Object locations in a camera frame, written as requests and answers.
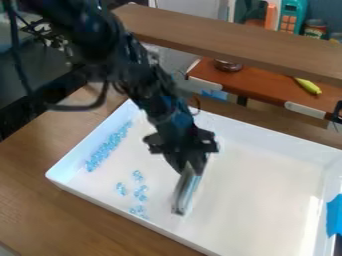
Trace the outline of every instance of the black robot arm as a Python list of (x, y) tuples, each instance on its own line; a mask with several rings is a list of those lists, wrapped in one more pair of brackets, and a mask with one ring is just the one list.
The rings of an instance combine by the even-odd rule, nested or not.
[(119, 19), (86, 0), (23, 0), (65, 36), (94, 73), (126, 93), (147, 113), (157, 133), (144, 141), (178, 172), (191, 166), (202, 175), (208, 153), (217, 152), (214, 134), (199, 129), (175, 84)]

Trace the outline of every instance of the plastic tray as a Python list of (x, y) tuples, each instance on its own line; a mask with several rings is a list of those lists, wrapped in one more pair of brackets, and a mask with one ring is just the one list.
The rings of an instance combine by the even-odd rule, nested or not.
[(221, 150), (184, 217), (171, 214), (179, 175), (148, 152), (142, 138), (154, 128), (130, 100), (46, 177), (207, 255), (333, 255), (326, 202), (341, 192), (342, 151), (205, 111), (195, 121), (215, 131)]

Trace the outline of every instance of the wooden table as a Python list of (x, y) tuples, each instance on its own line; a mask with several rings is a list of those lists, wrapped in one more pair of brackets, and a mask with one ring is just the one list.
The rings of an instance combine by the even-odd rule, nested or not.
[[(90, 101), (82, 88), (67, 103)], [(123, 101), (102, 108), (46, 112), (0, 144), (0, 241), (28, 256), (201, 255), (123, 217), (63, 192), (45, 172)], [(336, 133), (230, 103), (201, 99), (203, 109), (342, 149)]]
[(324, 83), (316, 83), (323, 91), (315, 96), (298, 85), (291, 77), (266, 70), (245, 66), (236, 73), (226, 73), (214, 67), (213, 60), (203, 58), (187, 73), (187, 77), (198, 78), (222, 85), (222, 90), (242, 97), (252, 98), (289, 109), (296, 103), (296, 110), (307, 114), (306, 107), (315, 117), (330, 119), (342, 89)]

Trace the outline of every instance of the blue plastic piece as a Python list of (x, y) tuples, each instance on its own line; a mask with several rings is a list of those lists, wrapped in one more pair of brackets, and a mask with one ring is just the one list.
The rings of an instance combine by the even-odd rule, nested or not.
[(129, 209), (129, 213), (131, 214), (137, 214), (137, 211), (134, 208)]
[(127, 189), (125, 185), (122, 184), (122, 182), (119, 182), (118, 184), (116, 184), (116, 191), (118, 192), (120, 196), (126, 196), (128, 194)]
[(143, 205), (137, 205), (129, 209), (129, 213), (137, 215), (138, 217), (148, 220), (149, 217), (146, 214), (146, 208)]
[(133, 179), (136, 182), (143, 182), (144, 181), (144, 176), (142, 175), (142, 173), (138, 170), (133, 172)]
[(327, 235), (342, 235), (342, 194), (327, 203)]
[(112, 133), (106, 142), (102, 143), (99, 148), (90, 157), (90, 160), (86, 161), (86, 169), (88, 172), (94, 171), (100, 164), (109, 157), (110, 153), (114, 151), (122, 139), (127, 136), (128, 128), (132, 127), (132, 121), (125, 123), (117, 132)]
[(139, 199), (140, 202), (146, 202), (147, 201), (147, 196), (140, 195), (138, 199)]

